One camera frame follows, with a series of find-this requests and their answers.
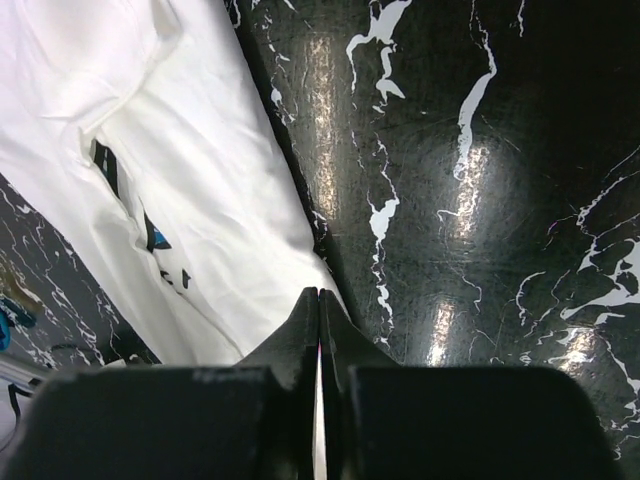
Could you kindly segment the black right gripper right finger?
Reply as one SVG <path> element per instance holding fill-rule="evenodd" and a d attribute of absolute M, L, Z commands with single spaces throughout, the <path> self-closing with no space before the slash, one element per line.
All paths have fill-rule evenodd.
<path fill-rule="evenodd" d="M 594 408 L 539 367 L 402 366 L 319 294 L 331 479 L 619 479 Z"/>

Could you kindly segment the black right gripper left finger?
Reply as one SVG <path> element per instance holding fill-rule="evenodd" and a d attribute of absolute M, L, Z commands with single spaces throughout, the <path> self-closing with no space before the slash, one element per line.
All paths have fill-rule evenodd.
<path fill-rule="evenodd" d="M 36 390 L 5 479 L 310 479 L 318 292 L 233 366 L 61 372 Z"/>

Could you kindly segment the white flower print t-shirt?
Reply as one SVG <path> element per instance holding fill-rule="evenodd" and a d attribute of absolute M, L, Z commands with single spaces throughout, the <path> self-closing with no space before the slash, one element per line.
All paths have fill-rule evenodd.
<path fill-rule="evenodd" d="M 165 364 L 334 281 L 220 1 L 5 1 L 1 172 Z"/>

